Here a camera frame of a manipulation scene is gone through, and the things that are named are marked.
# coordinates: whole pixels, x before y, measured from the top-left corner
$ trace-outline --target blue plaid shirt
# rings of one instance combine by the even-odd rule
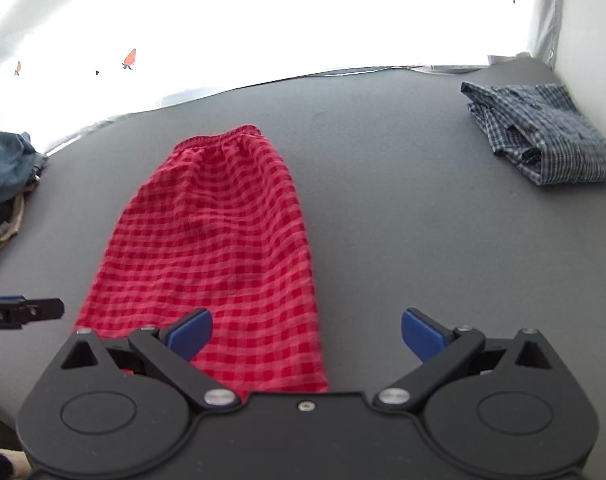
[[[606,180],[606,139],[579,114],[565,86],[464,82],[461,92],[494,155],[506,156],[535,184]]]

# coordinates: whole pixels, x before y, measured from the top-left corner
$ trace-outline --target red checkered fabric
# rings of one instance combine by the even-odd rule
[[[254,126],[176,146],[118,220],[76,327],[123,337],[198,307],[214,335],[192,363],[225,386],[327,389],[296,189]]]

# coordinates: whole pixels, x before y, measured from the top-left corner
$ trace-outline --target white backdrop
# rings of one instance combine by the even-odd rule
[[[486,64],[528,48],[535,1],[0,0],[0,130],[44,150],[109,116],[247,84]]]

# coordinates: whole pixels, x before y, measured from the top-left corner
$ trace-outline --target blue clamp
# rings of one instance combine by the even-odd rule
[[[425,362],[454,341],[454,333],[423,314],[408,308],[401,317],[403,342],[421,361]]]
[[[199,308],[160,331],[158,339],[186,361],[209,342],[214,329],[214,320],[209,310]]]
[[[0,300],[5,300],[5,301],[19,301],[19,300],[24,300],[25,296],[0,296]]]

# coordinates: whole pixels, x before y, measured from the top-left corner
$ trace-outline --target gray table surface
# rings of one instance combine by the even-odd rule
[[[57,296],[67,313],[0,332],[0,417],[66,339],[120,212],[174,144],[253,123],[298,188],[333,389],[371,395],[418,364],[400,338],[408,306],[488,336],[537,327],[600,415],[587,473],[606,479],[606,184],[538,188],[495,158],[462,80],[555,77],[521,59],[299,78],[135,114],[54,154],[0,253],[0,294]]]

